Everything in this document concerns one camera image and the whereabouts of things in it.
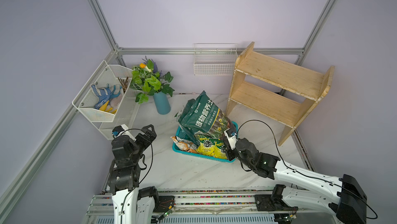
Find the orange silver snack-like bag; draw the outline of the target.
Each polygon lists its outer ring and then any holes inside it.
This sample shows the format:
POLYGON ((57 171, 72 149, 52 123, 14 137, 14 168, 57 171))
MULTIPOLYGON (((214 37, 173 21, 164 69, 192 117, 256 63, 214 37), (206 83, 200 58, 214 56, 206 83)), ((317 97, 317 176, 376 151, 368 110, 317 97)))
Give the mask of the orange silver snack-like bag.
POLYGON ((197 146, 192 141, 182 139, 178 136, 173 136, 171 139, 180 151, 197 154, 197 146))

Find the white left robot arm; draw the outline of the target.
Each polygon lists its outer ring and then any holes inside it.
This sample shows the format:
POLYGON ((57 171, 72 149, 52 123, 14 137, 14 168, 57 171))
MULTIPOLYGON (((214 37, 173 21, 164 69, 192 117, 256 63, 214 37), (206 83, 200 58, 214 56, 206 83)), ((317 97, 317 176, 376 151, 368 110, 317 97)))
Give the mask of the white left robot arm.
POLYGON ((150 172, 151 166, 140 167, 145 162, 144 151, 153 147, 157 134, 153 125, 147 125, 133 136, 126 125, 112 130, 111 142, 114 160, 108 179, 112 195, 114 223, 158 224, 175 210, 173 196, 159 196, 154 186, 140 188, 141 172, 150 172))

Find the dark green soil bag front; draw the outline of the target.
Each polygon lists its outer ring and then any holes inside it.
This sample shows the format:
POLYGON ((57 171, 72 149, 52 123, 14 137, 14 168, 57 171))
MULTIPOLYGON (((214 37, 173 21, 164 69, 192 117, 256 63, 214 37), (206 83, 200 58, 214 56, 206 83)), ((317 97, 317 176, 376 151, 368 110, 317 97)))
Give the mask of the dark green soil bag front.
POLYGON ((191 107, 195 103, 195 99, 190 99, 185 105, 184 109, 179 113, 178 123, 181 123, 183 118, 189 113, 191 107))

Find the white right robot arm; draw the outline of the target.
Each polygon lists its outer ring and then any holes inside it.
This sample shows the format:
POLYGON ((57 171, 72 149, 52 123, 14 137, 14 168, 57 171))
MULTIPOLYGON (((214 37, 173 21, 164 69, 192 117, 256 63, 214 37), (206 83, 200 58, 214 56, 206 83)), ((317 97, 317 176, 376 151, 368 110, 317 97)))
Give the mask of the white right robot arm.
POLYGON ((260 152, 252 142, 237 138, 235 133, 225 133, 222 139, 227 159, 238 159, 246 171, 307 190, 307 193, 294 193, 285 185, 277 185, 272 194, 275 204, 321 210, 344 224, 367 222, 367 196, 353 176, 344 174, 339 178, 297 167, 280 157, 260 152))

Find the dark green soil bag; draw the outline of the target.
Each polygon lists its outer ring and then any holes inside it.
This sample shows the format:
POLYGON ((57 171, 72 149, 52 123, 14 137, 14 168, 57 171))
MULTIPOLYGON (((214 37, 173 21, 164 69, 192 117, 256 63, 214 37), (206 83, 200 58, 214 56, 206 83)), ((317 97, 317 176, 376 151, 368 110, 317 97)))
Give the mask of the dark green soil bag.
POLYGON ((222 139, 224 131, 234 127, 232 121, 223 113, 215 102, 203 91, 196 99, 189 113, 178 123, 188 137, 194 141, 197 135, 222 139))
POLYGON ((195 99, 190 99, 185 105, 184 109, 179 113, 178 123, 181 123, 183 118, 189 113, 191 107, 195 103, 195 99))

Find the yellow green fertilizer packet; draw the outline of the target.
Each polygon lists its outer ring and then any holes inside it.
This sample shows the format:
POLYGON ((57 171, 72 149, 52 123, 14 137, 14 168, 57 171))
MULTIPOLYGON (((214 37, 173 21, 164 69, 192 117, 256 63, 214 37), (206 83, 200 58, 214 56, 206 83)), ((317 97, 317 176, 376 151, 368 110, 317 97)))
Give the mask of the yellow green fertilizer packet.
POLYGON ((222 159, 222 160, 227 160, 226 146, 220 140, 217 140, 214 143, 213 157, 214 158, 219 158, 219 159, 222 159))
POLYGON ((204 135, 197 135, 196 138, 200 143, 196 150, 197 153, 205 156, 213 156, 218 140, 204 135))

